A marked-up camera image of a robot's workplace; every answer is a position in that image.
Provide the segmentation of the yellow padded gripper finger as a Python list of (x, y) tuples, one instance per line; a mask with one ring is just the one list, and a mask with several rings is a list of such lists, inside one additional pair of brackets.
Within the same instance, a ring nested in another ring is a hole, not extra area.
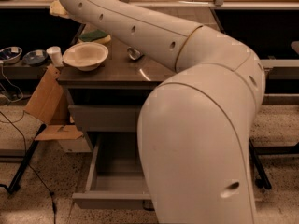
[(71, 19), (72, 16), (66, 11), (59, 0), (55, 0), (50, 4), (50, 15)]

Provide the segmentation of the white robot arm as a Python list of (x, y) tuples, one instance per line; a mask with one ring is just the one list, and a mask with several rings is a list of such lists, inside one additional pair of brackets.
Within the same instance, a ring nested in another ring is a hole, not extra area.
[(143, 104), (137, 142), (162, 224), (256, 224), (249, 133), (265, 73), (243, 43), (118, 0), (59, 0), (71, 19), (117, 37), (174, 75)]

